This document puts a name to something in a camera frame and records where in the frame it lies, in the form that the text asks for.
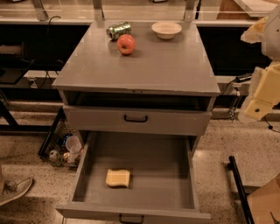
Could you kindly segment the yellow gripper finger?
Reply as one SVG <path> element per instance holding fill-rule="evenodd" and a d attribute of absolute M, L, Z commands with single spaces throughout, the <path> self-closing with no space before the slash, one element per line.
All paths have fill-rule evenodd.
<path fill-rule="evenodd" d="M 258 43 L 263 40 L 264 26 L 266 25 L 268 18 L 263 17 L 257 22 L 252 24 L 242 35 L 241 41 L 250 44 Z"/>
<path fill-rule="evenodd" d="M 280 102 L 280 62 L 272 61 L 266 68 L 252 73 L 248 96 L 241 105 L 238 119 L 242 123 L 260 121 Z"/>

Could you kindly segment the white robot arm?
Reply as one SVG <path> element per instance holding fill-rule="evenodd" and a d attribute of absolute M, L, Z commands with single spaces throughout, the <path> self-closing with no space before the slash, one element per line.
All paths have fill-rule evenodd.
<path fill-rule="evenodd" d="M 280 5 L 267 17 L 252 24 L 241 40 L 250 44 L 260 42 L 264 56 L 271 63 L 252 73 L 248 96 L 241 105 L 238 119 L 243 123 L 260 121 L 280 102 Z"/>

